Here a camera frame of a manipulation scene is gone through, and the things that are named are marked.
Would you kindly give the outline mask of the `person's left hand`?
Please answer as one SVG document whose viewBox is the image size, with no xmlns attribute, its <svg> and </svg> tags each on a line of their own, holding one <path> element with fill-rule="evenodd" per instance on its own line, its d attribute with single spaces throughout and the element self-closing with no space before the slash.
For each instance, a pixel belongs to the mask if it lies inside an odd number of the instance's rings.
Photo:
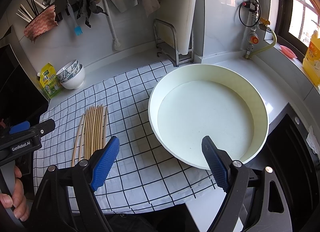
<svg viewBox="0 0 320 232">
<path fill-rule="evenodd" d="M 17 219 L 24 222 L 29 217 L 29 207 L 27 206 L 27 199 L 24 195 L 23 184 L 20 180 L 22 177 L 20 169 L 15 166 L 15 186 L 12 196 L 1 194 L 1 203 L 5 209 L 15 207 L 14 215 Z"/>
</svg>

